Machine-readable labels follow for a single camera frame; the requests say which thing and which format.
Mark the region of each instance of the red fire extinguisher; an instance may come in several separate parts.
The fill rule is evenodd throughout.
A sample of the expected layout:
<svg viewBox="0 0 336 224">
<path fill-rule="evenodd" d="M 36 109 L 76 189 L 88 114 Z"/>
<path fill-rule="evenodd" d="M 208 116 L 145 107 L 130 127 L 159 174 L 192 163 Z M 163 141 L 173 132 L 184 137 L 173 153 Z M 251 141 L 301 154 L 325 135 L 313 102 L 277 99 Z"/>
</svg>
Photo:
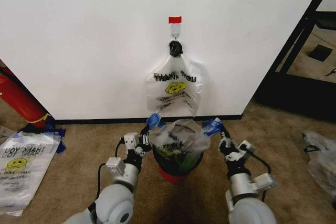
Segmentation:
<svg viewBox="0 0 336 224">
<path fill-rule="evenodd" d="M 45 128 L 52 119 L 8 68 L 0 68 L 0 97 L 36 128 Z"/>
</svg>

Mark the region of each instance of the black cable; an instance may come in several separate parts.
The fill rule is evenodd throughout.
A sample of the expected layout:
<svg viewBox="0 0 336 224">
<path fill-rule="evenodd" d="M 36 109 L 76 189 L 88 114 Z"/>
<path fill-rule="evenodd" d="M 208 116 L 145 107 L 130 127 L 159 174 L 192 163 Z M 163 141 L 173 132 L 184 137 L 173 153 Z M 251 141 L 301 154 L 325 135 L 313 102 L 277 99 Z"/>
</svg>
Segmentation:
<svg viewBox="0 0 336 224">
<path fill-rule="evenodd" d="M 117 144 L 116 149 L 115 149 L 115 152 L 114 152 L 114 156 L 115 156 L 115 157 L 118 157 L 118 148 L 119 148 L 119 146 L 120 146 L 121 144 L 124 144 L 124 143 L 125 143 L 124 138 L 123 138 L 123 137 L 120 138 L 120 141 L 119 141 L 119 143 Z"/>
<path fill-rule="evenodd" d="M 246 146 L 241 146 L 240 149 L 242 149 L 243 151 L 246 151 L 249 155 L 251 155 L 252 157 L 254 157 L 255 159 L 259 160 L 260 162 L 262 162 L 262 164 L 264 164 L 267 167 L 267 172 L 269 174 L 271 174 L 271 167 L 269 166 L 269 164 L 267 164 L 267 162 L 263 159 L 261 159 L 260 157 L 258 157 L 257 155 L 255 155 L 253 152 L 249 151 Z M 261 201 L 264 202 L 266 198 L 266 190 L 262 192 L 262 197 L 261 197 Z"/>
<path fill-rule="evenodd" d="M 99 195 L 100 195 L 100 170 L 102 168 L 102 166 L 104 166 L 105 163 L 102 163 L 99 167 L 98 167 L 98 188 L 97 188 L 97 196 L 96 199 L 98 199 Z"/>
<path fill-rule="evenodd" d="M 254 157 L 255 159 L 259 160 L 260 162 L 262 162 L 263 165 L 265 165 L 267 167 L 267 172 L 271 173 L 271 167 L 269 166 L 269 164 L 267 164 L 267 162 L 263 159 L 261 159 L 260 157 L 258 157 L 257 155 L 255 155 L 253 152 L 249 151 L 248 149 L 246 149 L 245 146 L 241 146 L 240 149 L 242 149 L 243 151 L 246 151 L 249 155 L 251 155 L 252 157 Z"/>
<path fill-rule="evenodd" d="M 266 192 L 267 192 L 267 190 L 265 190 L 265 191 L 262 192 L 262 197 L 261 197 L 261 201 L 262 202 L 265 202 Z"/>
</svg>

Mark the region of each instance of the black baseboard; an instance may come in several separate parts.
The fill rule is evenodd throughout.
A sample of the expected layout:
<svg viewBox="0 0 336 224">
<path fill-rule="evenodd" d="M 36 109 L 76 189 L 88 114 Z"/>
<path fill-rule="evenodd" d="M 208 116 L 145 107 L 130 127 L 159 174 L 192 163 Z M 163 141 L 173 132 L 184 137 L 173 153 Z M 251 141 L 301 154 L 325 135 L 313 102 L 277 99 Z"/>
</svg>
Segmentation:
<svg viewBox="0 0 336 224">
<path fill-rule="evenodd" d="M 206 116 L 182 116 L 162 118 L 164 122 L 174 122 L 178 119 L 193 119 L 194 121 L 206 121 L 214 118 L 221 120 L 240 120 L 243 115 L 206 115 Z M 104 124 L 104 123 L 145 123 L 147 118 L 115 118 L 115 119 L 73 119 L 55 120 L 56 124 Z"/>
</svg>

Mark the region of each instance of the blue object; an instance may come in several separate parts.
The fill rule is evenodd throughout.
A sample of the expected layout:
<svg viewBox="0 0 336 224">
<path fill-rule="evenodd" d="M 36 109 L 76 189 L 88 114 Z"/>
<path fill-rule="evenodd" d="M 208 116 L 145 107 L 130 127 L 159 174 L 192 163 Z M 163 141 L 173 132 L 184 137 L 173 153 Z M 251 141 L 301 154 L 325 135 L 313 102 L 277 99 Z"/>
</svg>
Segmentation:
<svg viewBox="0 0 336 224">
<path fill-rule="evenodd" d="M 54 126 L 51 123 L 48 123 L 45 129 L 38 129 L 35 128 L 32 124 L 28 123 L 24 128 L 18 130 L 17 132 L 32 132 L 35 134 L 39 134 L 39 133 L 45 133 L 45 132 L 57 132 L 58 135 L 60 135 L 61 137 L 65 136 L 65 130 L 64 129 L 55 129 Z M 64 142 L 61 140 L 59 142 L 59 145 L 57 147 L 57 154 L 62 153 L 64 150 L 66 149 Z"/>
<path fill-rule="evenodd" d="M 206 136 L 211 136 L 217 132 L 221 132 L 223 128 L 224 125 L 219 118 L 202 123 L 202 133 Z"/>
<path fill-rule="evenodd" d="M 153 129 L 155 126 L 159 126 L 161 120 L 161 116 L 159 113 L 155 112 L 150 115 L 150 117 L 147 119 L 146 123 L 149 127 L 149 130 Z"/>
</svg>

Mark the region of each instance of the red tape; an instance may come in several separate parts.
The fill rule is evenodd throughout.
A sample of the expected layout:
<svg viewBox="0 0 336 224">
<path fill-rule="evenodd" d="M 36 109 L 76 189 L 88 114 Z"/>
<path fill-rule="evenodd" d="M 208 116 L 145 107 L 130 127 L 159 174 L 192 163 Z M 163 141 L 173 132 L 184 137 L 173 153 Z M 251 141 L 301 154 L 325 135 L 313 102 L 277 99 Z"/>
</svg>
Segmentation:
<svg viewBox="0 0 336 224">
<path fill-rule="evenodd" d="M 169 24 L 170 23 L 182 23 L 182 16 L 180 16 L 180 17 L 169 17 Z"/>
</svg>

